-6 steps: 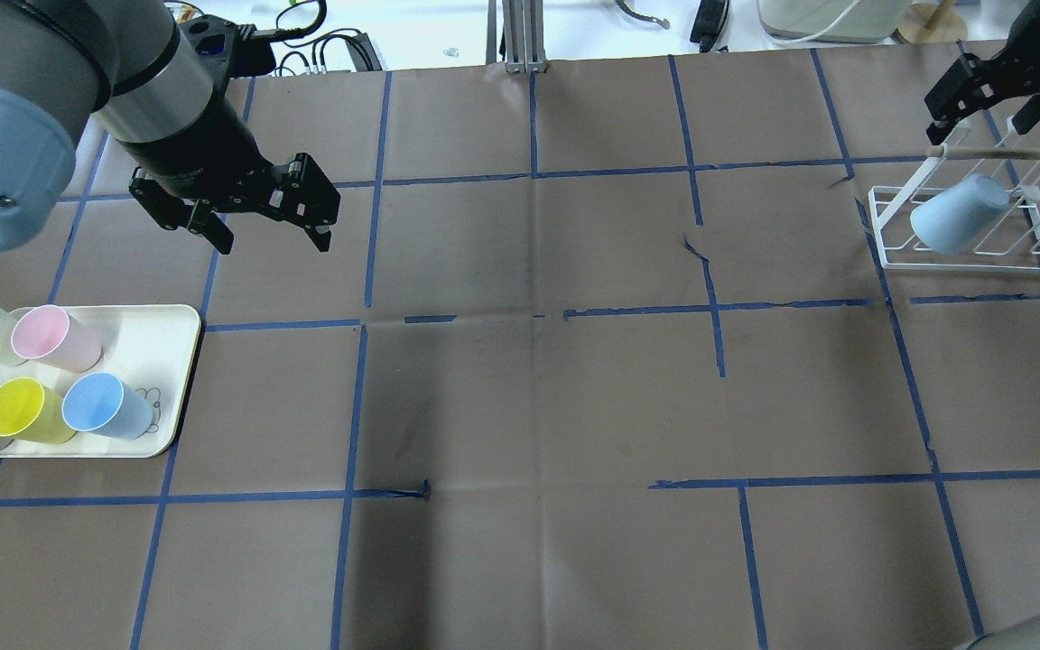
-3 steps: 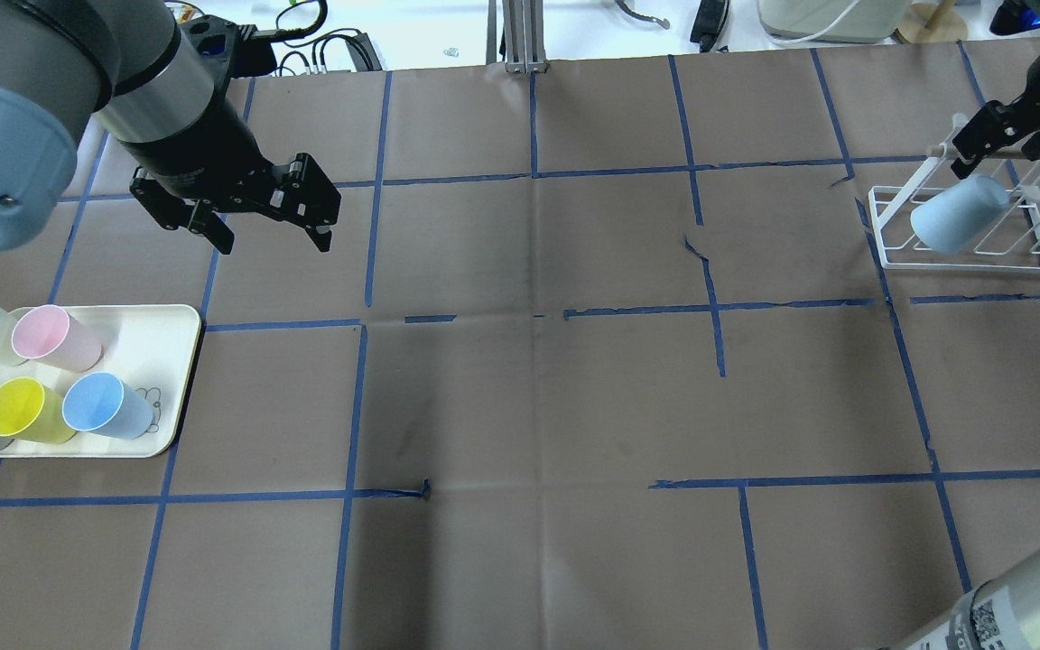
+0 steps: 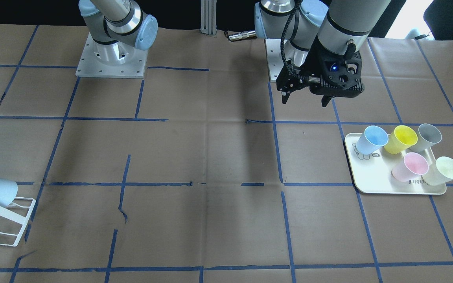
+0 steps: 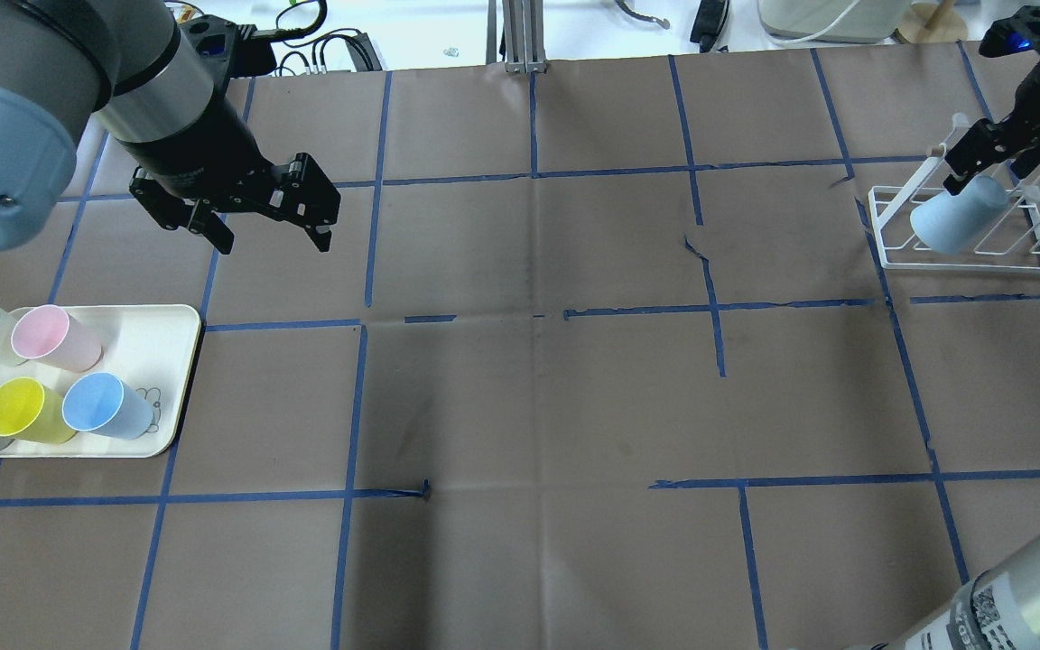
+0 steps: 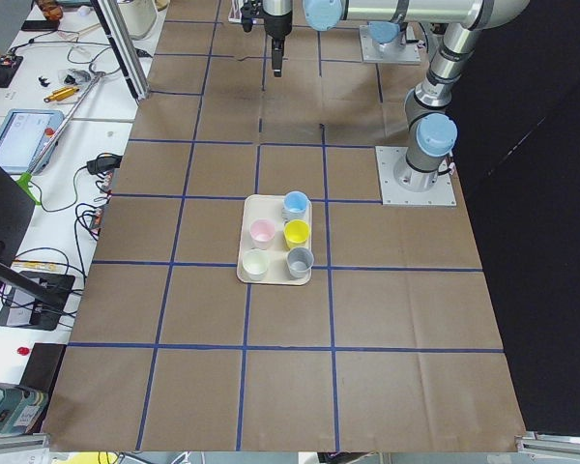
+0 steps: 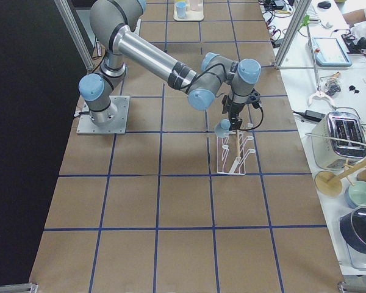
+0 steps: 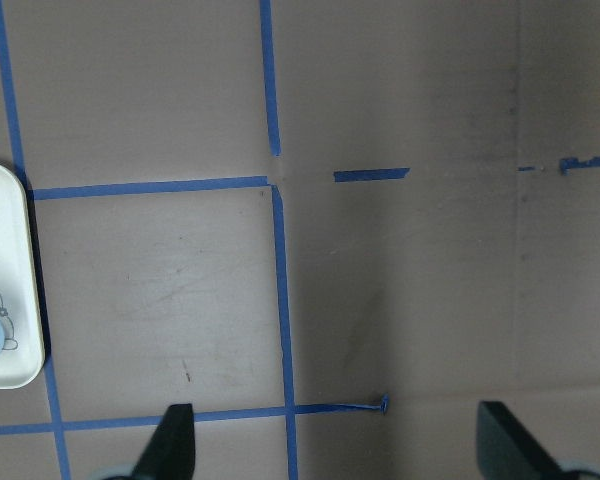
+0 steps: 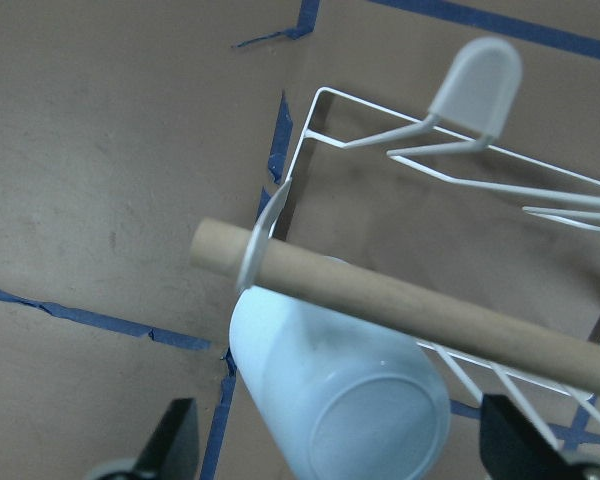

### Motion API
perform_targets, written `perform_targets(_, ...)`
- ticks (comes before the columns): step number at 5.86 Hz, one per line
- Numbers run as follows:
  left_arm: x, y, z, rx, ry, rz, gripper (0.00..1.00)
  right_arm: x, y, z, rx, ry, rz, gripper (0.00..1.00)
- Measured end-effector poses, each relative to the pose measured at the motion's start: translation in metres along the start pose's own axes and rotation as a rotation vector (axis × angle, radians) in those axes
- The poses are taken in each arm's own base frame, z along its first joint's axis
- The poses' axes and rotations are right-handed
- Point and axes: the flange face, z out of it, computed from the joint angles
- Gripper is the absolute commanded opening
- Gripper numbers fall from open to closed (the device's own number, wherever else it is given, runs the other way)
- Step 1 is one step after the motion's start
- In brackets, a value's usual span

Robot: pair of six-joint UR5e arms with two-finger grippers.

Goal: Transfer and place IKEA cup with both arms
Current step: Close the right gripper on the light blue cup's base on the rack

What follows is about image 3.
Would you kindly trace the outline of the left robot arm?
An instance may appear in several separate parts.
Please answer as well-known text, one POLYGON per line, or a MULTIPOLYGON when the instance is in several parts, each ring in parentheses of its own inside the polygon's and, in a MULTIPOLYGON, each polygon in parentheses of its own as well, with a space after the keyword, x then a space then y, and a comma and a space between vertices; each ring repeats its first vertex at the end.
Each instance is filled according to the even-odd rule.
POLYGON ((259 0, 255 32, 278 40, 275 75, 282 103, 308 88, 322 107, 336 97, 355 98, 364 91, 360 47, 374 29, 388 0, 259 0))

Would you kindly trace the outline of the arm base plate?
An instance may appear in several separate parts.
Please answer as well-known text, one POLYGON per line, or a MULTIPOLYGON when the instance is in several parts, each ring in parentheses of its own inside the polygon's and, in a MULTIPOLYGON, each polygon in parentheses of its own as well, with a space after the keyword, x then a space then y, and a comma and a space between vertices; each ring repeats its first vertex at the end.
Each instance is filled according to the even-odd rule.
MULTIPOLYGON (((276 79, 284 66, 282 58, 280 40, 279 39, 265 39, 267 66, 270 82, 276 82, 276 79)), ((300 50, 298 47, 294 47, 289 40, 285 40, 284 44, 285 58, 290 60, 295 66, 301 66, 309 51, 300 50)))
POLYGON ((147 50, 116 42, 99 44, 88 34, 77 71, 77 77, 143 79, 147 50))

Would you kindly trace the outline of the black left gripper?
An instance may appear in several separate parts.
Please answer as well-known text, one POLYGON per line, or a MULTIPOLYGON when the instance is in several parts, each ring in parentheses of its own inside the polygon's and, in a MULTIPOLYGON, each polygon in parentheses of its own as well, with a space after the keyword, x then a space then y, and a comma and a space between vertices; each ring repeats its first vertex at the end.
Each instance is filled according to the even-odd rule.
POLYGON ((286 60, 284 45, 281 47, 284 66, 276 86, 283 104, 292 92, 307 87, 311 93, 322 96, 323 108, 335 97, 355 98, 365 90, 360 77, 363 61, 353 40, 347 41, 345 54, 334 54, 316 40, 300 67, 286 60))

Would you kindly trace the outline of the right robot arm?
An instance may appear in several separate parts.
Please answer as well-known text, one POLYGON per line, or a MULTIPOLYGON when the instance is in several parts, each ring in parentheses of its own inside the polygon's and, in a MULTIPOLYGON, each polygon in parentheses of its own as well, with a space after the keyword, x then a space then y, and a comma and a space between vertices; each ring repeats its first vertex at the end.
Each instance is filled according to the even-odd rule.
MULTIPOLYGON (((82 115, 79 110, 93 106, 95 95, 123 94, 124 89, 117 88, 123 79, 142 80, 147 50, 158 31, 156 19, 133 0, 81 0, 79 10, 89 34, 75 75, 72 66, 62 64, 62 56, 56 56, 55 48, 44 55, 44 63, 24 63, 38 40, 38 26, 0 26, 0 118, 51 125, 58 132, 41 184, 66 180, 53 176, 65 125, 141 120, 138 110, 126 118, 82 115)), ((11 158, 9 149, 0 150, 1 160, 11 158)), ((4 176, 0 176, 0 185, 3 182, 4 176)))

